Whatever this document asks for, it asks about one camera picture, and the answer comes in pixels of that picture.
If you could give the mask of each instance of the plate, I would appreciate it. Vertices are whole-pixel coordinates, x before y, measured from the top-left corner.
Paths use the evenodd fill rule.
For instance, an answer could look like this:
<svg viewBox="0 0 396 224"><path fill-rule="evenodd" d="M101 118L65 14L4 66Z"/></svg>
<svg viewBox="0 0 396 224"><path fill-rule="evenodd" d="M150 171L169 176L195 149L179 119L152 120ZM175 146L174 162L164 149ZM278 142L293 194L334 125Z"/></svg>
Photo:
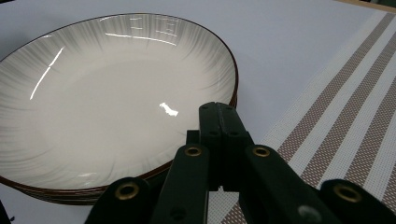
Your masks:
<svg viewBox="0 0 396 224"><path fill-rule="evenodd" d="M231 51L197 23L124 14L65 26L0 62L0 181L56 201L156 175L198 129L198 107L234 105L236 89Z"/></svg>

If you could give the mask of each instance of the table surface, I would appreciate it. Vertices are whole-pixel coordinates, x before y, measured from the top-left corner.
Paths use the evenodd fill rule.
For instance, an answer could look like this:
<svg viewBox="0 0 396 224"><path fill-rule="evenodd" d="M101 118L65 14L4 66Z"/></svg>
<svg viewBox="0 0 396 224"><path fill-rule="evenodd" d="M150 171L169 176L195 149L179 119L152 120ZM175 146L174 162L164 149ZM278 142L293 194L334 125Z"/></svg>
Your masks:
<svg viewBox="0 0 396 224"><path fill-rule="evenodd" d="M0 59L77 21L121 13L195 21L220 36L239 70L237 111L260 142L309 81L376 10L330 0L17 0L0 5ZM12 223L82 223L90 206L45 203L0 185Z"/></svg>

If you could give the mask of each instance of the striped placemat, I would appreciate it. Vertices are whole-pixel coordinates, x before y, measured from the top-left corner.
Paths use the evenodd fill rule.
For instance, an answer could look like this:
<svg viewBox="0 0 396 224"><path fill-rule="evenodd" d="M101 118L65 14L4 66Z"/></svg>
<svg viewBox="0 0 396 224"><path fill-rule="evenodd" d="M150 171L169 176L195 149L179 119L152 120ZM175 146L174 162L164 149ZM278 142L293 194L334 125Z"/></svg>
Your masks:
<svg viewBox="0 0 396 224"><path fill-rule="evenodd" d="M374 14L262 144L277 150L309 185L319 188L328 179L347 179L396 214L395 50L395 15ZM214 195L211 201L221 197ZM228 213L217 220L209 217L209 222L245 223L233 197Z"/></svg>

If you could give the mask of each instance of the brass screw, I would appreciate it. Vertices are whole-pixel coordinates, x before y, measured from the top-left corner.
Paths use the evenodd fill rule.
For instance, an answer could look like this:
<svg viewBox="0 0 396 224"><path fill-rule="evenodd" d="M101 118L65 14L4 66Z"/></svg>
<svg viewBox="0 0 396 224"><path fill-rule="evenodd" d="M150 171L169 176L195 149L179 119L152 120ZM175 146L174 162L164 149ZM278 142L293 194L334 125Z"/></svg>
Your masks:
<svg viewBox="0 0 396 224"><path fill-rule="evenodd" d="M358 203L361 201L361 194L349 186L341 184L336 185L334 187L334 192L338 197L350 203Z"/></svg>
<svg viewBox="0 0 396 224"><path fill-rule="evenodd" d="M202 150L198 147L188 147L186 150L184 150L184 153L188 156L199 156L202 154Z"/></svg>
<svg viewBox="0 0 396 224"><path fill-rule="evenodd" d="M115 195L119 200L130 200L139 192L139 186L134 182L123 183L117 188Z"/></svg>
<svg viewBox="0 0 396 224"><path fill-rule="evenodd" d="M271 154L271 152L265 147L254 147L253 154L260 157L267 157Z"/></svg>

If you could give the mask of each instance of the woven fabric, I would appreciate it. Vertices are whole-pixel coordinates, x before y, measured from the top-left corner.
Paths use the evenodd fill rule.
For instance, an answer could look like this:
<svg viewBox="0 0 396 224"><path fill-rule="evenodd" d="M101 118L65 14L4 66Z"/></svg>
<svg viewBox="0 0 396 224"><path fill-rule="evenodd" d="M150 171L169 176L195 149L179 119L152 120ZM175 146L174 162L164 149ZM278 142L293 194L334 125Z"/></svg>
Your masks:
<svg viewBox="0 0 396 224"><path fill-rule="evenodd" d="M307 184L350 180L396 214L396 19L375 14L263 139ZM243 223L235 203L222 223Z"/></svg>

